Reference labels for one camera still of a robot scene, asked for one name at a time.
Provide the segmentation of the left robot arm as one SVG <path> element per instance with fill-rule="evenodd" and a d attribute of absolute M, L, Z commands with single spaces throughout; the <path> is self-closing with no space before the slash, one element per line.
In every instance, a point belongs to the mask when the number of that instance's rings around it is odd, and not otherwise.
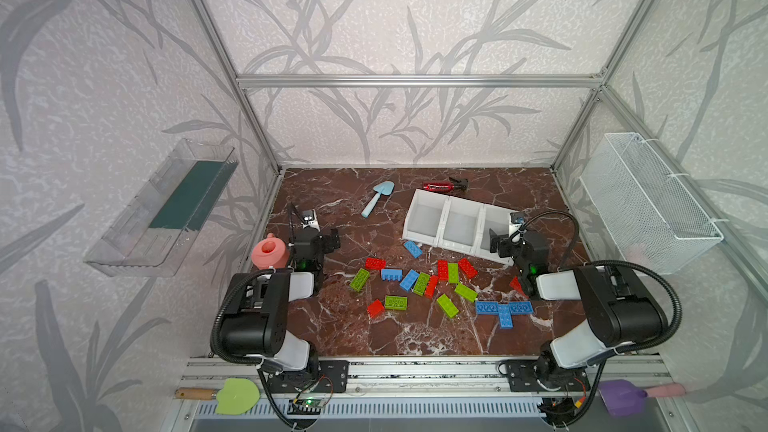
<path fill-rule="evenodd" d="M 289 305 L 320 292 L 325 256 L 340 247 L 336 228 L 323 233 L 305 227 L 289 242 L 270 234 L 257 243 L 251 254 L 254 270 L 232 277 L 214 319 L 214 355 L 296 380 L 318 379 L 315 346 L 288 330 Z"/>

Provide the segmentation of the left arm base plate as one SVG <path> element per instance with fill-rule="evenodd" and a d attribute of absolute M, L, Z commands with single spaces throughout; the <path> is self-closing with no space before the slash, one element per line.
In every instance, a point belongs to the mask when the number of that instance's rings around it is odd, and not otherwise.
<path fill-rule="evenodd" d="M 320 359 L 300 371 L 270 374 L 267 376 L 267 385 L 272 393 L 281 394 L 298 394 L 307 388 L 318 393 L 344 393 L 349 366 L 347 360 Z"/>

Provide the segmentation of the blue lego T stem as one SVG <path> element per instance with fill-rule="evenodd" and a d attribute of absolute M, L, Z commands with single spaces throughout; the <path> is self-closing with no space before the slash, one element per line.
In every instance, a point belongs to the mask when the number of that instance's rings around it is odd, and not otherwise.
<path fill-rule="evenodd" d="M 502 330 L 509 330 L 514 327 L 510 304 L 498 303 L 497 314 L 499 318 L 499 327 Z"/>

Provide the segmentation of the blue lego horizontal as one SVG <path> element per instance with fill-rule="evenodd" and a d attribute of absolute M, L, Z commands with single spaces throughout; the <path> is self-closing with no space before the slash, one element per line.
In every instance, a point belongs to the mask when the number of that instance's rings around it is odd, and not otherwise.
<path fill-rule="evenodd" d="M 385 281 L 401 281 L 403 271 L 401 269 L 384 268 L 381 270 L 381 278 Z"/>

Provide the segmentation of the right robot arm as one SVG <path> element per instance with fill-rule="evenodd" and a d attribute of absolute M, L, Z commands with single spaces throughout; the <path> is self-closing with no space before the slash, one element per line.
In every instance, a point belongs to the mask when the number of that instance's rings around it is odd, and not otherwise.
<path fill-rule="evenodd" d="M 632 262 L 601 260 L 548 269 L 549 246 L 537 232 L 489 232 L 490 252 L 511 258 L 522 293 L 542 301 L 578 301 L 585 320 L 541 346 L 536 359 L 499 364 L 513 392 L 561 391 L 586 380 L 586 369 L 614 356 L 657 347 L 682 322 L 682 304 L 659 274 Z"/>

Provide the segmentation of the blue lego diagonal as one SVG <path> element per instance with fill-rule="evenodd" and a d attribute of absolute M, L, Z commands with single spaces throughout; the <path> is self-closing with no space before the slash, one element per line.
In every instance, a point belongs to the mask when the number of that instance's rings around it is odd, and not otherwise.
<path fill-rule="evenodd" d="M 401 280 L 399 286 L 406 292 L 410 292 L 418 281 L 420 274 L 415 270 L 410 270 Z"/>

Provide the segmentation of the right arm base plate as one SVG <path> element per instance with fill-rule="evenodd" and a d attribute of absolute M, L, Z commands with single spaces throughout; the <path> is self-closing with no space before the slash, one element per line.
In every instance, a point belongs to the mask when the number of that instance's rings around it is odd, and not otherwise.
<path fill-rule="evenodd" d="M 584 368 L 564 369 L 545 360 L 504 360 L 497 371 L 507 380 L 511 392 L 589 392 L 591 385 Z"/>

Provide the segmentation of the blue lego T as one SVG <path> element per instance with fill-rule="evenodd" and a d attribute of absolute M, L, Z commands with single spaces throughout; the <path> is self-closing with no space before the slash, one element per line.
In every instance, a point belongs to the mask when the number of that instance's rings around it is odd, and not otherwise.
<path fill-rule="evenodd" d="M 507 304 L 511 315 L 532 315 L 533 305 L 530 301 L 510 302 Z"/>
<path fill-rule="evenodd" d="M 475 310 L 477 315 L 498 315 L 498 303 L 491 301 L 476 301 Z"/>

